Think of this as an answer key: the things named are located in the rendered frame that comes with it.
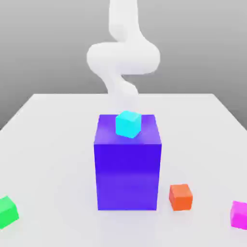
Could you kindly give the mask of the small orange cube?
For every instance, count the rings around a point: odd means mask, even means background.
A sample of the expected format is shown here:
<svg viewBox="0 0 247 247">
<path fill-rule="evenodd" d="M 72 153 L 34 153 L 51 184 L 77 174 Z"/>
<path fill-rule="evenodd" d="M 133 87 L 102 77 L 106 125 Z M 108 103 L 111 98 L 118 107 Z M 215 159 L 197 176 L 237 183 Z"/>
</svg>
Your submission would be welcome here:
<svg viewBox="0 0 247 247">
<path fill-rule="evenodd" d="M 174 211 L 190 210 L 193 195 L 188 184 L 170 185 L 169 201 Z"/>
</svg>

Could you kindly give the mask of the large purple box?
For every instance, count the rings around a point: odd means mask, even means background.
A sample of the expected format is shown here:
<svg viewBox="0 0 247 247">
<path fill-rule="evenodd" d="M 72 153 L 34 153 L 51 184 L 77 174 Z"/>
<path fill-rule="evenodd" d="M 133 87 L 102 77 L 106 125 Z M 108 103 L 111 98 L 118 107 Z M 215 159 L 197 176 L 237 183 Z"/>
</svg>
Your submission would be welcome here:
<svg viewBox="0 0 247 247">
<path fill-rule="evenodd" d="M 154 115 L 143 115 L 135 138 L 115 133 L 101 114 L 94 140 L 98 210 L 156 210 L 162 142 Z"/>
</svg>

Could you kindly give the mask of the small cyan cube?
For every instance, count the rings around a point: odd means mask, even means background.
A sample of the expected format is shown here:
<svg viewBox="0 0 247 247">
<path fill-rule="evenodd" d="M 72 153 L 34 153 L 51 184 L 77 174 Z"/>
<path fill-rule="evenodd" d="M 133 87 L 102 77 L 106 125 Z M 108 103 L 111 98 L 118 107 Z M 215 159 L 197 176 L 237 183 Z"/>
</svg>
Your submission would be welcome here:
<svg viewBox="0 0 247 247">
<path fill-rule="evenodd" d="M 141 131 L 141 121 L 141 114 L 123 111 L 116 117 L 116 134 L 127 138 L 135 138 Z"/>
</svg>

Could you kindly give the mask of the small magenta cube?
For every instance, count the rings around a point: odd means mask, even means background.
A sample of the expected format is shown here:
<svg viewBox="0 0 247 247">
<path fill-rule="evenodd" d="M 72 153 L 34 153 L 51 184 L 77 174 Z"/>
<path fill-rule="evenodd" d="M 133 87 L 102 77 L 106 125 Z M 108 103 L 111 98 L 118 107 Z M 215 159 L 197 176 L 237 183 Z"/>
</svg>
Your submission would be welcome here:
<svg viewBox="0 0 247 247">
<path fill-rule="evenodd" d="M 232 227 L 247 230 L 247 203 L 233 201 L 230 222 Z"/>
</svg>

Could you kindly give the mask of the small green cube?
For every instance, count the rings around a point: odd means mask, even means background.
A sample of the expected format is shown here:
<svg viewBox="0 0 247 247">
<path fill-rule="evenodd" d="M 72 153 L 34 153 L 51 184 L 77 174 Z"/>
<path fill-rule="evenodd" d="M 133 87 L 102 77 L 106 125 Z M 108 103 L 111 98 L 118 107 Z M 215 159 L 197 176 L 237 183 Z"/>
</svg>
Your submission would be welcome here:
<svg viewBox="0 0 247 247">
<path fill-rule="evenodd" d="M 5 196 L 0 199 L 0 230 L 19 219 L 15 203 Z"/>
</svg>

